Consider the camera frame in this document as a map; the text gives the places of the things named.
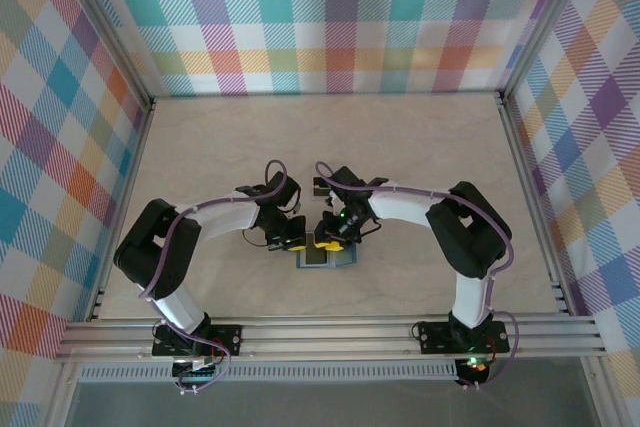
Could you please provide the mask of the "teal card holder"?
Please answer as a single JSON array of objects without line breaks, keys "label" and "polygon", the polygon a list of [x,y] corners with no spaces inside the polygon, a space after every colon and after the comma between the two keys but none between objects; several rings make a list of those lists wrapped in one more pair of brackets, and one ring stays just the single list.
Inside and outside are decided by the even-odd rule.
[{"label": "teal card holder", "polygon": [[296,267],[298,269],[339,269],[355,265],[357,263],[357,249],[355,245],[351,245],[339,252],[330,252],[324,248],[327,251],[327,263],[322,266],[308,266],[305,264],[305,252],[311,245],[314,245],[313,233],[311,231],[307,231],[306,247],[304,250],[296,252]]}]

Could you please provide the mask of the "left controller board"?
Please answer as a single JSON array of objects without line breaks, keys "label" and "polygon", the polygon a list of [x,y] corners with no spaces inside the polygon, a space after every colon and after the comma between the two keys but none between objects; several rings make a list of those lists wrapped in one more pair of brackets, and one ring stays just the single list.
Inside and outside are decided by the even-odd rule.
[{"label": "left controller board", "polygon": [[182,377],[184,382],[195,381],[196,383],[203,383],[216,376],[219,365],[219,362],[208,362],[202,359],[178,361],[172,364],[171,376],[175,380]]}]

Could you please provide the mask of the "controller board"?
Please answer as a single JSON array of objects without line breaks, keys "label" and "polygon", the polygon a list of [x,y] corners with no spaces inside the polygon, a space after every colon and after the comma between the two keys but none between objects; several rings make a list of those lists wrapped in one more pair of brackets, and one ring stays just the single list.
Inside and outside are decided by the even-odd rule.
[{"label": "controller board", "polygon": [[469,357],[455,360],[457,379],[455,382],[463,387],[483,384],[490,376],[490,365],[485,358]]},{"label": "controller board", "polygon": [[178,361],[172,364],[171,376],[175,380],[182,377],[184,382],[195,381],[196,383],[203,383],[216,376],[219,365],[219,362],[208,362],[202,359]]}]

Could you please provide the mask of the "right controller board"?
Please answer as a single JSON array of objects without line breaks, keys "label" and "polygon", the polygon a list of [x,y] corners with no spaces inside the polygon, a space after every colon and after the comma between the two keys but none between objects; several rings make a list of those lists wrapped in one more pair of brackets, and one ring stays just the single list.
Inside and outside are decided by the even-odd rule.
[{"label": "right controller board", "polygon": [[483,384],[490,376],[490,365],[485,358],[469,357],[455,360],[457,379],[455,382],[463,387]]}]

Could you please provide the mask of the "aluminium mounting rail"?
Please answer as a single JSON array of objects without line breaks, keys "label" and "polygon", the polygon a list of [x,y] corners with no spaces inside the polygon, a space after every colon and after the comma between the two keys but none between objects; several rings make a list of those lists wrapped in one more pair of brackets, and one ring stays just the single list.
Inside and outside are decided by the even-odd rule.
[{"label": "aluminium mounting rail", "polygon": [[[496,316],[500,327],[474,352],[489,356],[600,357],[601,334],[590,317],[561,314]],[[422,358],[431,341],[422,329],[427,317],[302,316],[215,318],[215,325],[240,328],[235,360],[342,361]],[[71,323],[58,348],[58,361],[153,361],[153,318],[98,319]]]}]

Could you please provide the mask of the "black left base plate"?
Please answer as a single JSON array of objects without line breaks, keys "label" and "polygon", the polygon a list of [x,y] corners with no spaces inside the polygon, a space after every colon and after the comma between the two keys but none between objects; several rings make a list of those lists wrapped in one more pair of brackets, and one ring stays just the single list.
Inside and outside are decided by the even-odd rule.
[{"label": "black left base plate", "polygon": [[[151,354],[154,357],[199,357],[212,354],[213,347],[209,344],[196,342],[177,334],[166,325],[158,325],[152,331],[154,341]],[[192,336],[215,342],[224,346],[232,356],[240,352],[242,341],[242,327],[240,325],[205,325]]]}]

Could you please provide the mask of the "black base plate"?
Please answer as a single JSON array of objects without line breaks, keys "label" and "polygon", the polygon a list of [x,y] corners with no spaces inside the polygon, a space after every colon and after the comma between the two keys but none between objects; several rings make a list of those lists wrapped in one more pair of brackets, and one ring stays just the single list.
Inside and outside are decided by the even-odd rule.
[{"label": "black base plate", "polygon": [[[209,344],[196,342],[177,334],[166,325],[158,325],[152,331],[154,341],[151,354],[154,357],[199,357],[212,354],[213,347]],[[240,352],[242,341],[242,327],[240,325],[205,325],[192,336],[215,342],[224,346],[232,356]]]},{"label": "black base plate", "polygon": [[449,322],[419,322],[416,335],[422,354],[503,354],[511,350],[505,324],[495,320],[474,329]]}]

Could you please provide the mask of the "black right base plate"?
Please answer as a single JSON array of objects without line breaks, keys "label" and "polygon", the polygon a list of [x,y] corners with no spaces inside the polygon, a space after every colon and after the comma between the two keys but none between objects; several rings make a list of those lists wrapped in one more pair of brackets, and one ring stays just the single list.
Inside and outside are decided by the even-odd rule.
[{"label": "black right base plate", "polygon": [[474,329],[449,322],[419,322],[416,335],[422,354],[503,354],[511,350],[505,324],[495,320]]}]

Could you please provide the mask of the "aluminium side rail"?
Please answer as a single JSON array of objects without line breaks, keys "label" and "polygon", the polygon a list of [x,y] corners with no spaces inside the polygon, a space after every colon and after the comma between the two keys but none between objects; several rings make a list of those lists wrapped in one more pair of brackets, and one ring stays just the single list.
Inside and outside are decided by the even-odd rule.
[{"label": "aluminium side rail", "polygon": [[113,258],[119,245],[120,235],[123,230],[124,221],[130,204],[135,180],[149,136],[156,104],[157,99],[152,98],[150,103],[146,106],[143,116],[143,122],[141,124],[139,139],[136,144],[134,155],[131,158],[129,170],[125,177],[122,197],[115,212],[113,227],[110,229],[110,233],[107,237],[108,243],[106,245],[106,250],[101,257],[98,269],[96,270],[96,274],[92,279],[88,303],[82,316],[82,322],[91,322],[92,320],[97,319],[99,316],[98,309],[101,305],[101,301],[99,300],[99,298],[106,291],[108,278],[113,266]]},{"label": "aluminium side rail", "polygon": [[546,222],[541,200],[537,192],[537,186],[533,174],[529,168],[524,146],[516,128],[516,122],[509,101],[500,91],[495,92],[496,105],[507,142],[511,150],[521,188],[524,193],[526,205],[531,217],[533,229],[548,272],[551,289],[559,305],[561,314],[575,315],[575,305],[572,294],[562,271],[557,249],[552,241],[551,231]]}]

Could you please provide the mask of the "aluminium frame post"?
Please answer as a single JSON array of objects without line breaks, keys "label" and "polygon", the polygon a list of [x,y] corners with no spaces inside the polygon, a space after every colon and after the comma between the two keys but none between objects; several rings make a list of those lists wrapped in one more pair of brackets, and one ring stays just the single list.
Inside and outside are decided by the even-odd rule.
[{"label": "aluminium frame post", "polygon": [[506,65],[496,84],[496,95],[506,101],[513,97],[530,70],[545,39],[555,27],[568,0],[533,0],[525,9],[516,40],[509,45]]},{"label": "aluminium frame post", "polygon": [[79,2],[86,11],[86,16],[96,29],[98,36],[112,55],[124,79],[132,88],[134,95],[142,105],[146,107],[152,106],[154,96],[150,94],[144,85],[142,76],[134,66],[134,62],[125,49],[124,43],[118,37],[115,27],[109,19],[102,2],[100,0],[79,0]]}]

